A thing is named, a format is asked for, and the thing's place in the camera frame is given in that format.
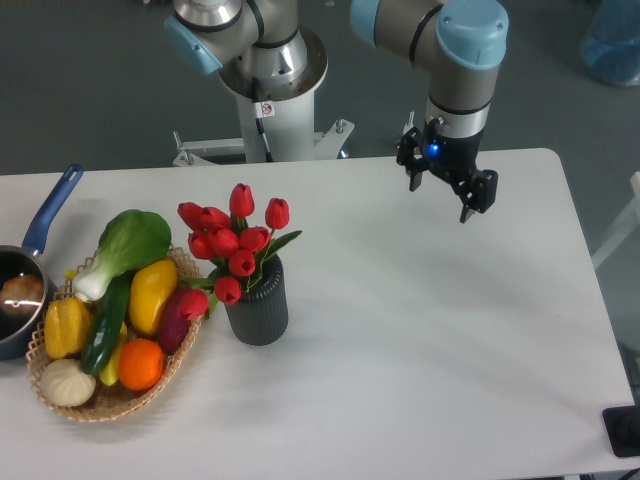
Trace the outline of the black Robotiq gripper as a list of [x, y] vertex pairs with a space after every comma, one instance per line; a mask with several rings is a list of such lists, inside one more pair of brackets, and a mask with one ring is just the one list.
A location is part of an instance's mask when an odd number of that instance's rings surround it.
[[462, 202], [459, 221], [465, 223], [473, 214], [485, 213], [495, 202], [498, 172], [478, 170], [476, 158], [484, 130], [469, 137], [450, 137], [444, 133], [444, 122], [425, 122], [422, 133], [411, 127], [400, 138], [396, 163], [409, 177], [409, 191], [415, 192], [422, 183], [422, 174], [429, 171], [451, 184]]

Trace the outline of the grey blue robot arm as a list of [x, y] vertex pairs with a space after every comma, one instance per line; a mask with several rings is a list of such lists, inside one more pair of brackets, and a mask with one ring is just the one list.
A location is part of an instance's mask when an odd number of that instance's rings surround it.
[[[496, 1], [355, 1], [353, 31], [430, 75], [425, 121], [407, 127], [396, 160], [416, 189], [424, 173], [449, 184], [468, 218], [494, 203], [498, 176], [476, 157], [506, 51]], [[294, 1], [177, 1], [164, 29], [196, 71], [235, 96], [246, 160], [319, 157], [314, 95], [328, 59]]]

